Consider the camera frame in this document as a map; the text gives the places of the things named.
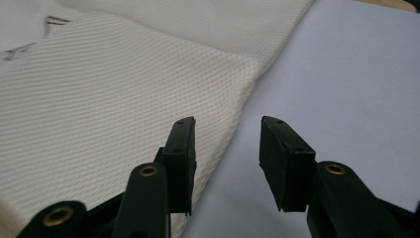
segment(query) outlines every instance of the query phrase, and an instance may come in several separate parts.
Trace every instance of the white textured fabric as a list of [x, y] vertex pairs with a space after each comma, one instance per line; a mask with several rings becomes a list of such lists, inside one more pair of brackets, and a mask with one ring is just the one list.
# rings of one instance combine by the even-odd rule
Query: white textured fabric
[[[204, 11], [218, 1], [199, 2]], [[57, 201], [75, 199], [92, 208], [118, 194], [131, 169], [151, 162], [173, 122], [187, 116], [197, 120], [195, 204], [256, 79], [309, 6], [308, 0], [264, 3], [252, 5], [255, 16], [247, 10], [251, 19], [215, 7], [229, 27], [218, 23], [209, 31], [200, 30], [206, 22], [192, 16], [183, 31], [188, 17], [176, 21], [169, 14], [170, 8], [176, 12], [173, 5], [156, 6], [168, 17], [150, 22], [123, 10], [87, 12], [0, 71], [0, 235], [15, 236]], [[142, 8], [130, 0], [121, 4]], [[204, 14], [194, 6], [180, 8], [186, 16]], [[185, 222], [183, 215], [172, 215], [174, 238]]]

